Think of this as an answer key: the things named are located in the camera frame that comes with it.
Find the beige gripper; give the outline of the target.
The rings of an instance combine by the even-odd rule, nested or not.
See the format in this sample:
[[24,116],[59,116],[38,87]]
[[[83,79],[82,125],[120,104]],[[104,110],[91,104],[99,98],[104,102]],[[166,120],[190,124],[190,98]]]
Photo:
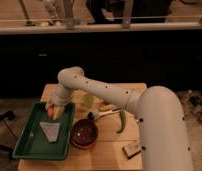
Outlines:
[[48,108],[53,108],[53,107],[54,107],[54,116],[51,119],[56,120],[62,115],[62,113],[65,111],[65,108],[62,106],[55,106],[54,104],[51,104],[51,103],[47,103],[45,105],[46,111],[48,110]]

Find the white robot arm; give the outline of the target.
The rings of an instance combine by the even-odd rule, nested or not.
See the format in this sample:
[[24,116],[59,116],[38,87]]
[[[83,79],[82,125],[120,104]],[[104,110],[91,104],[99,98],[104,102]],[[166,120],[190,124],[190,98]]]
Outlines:
[[194,171],[184,111],[177,95],[164,86],[141,92],[84,76],[80,67],[58,73],[58,84],[46,104],[57,119],[76,90],[83,90],[124,109],[138,119],[144,171]]

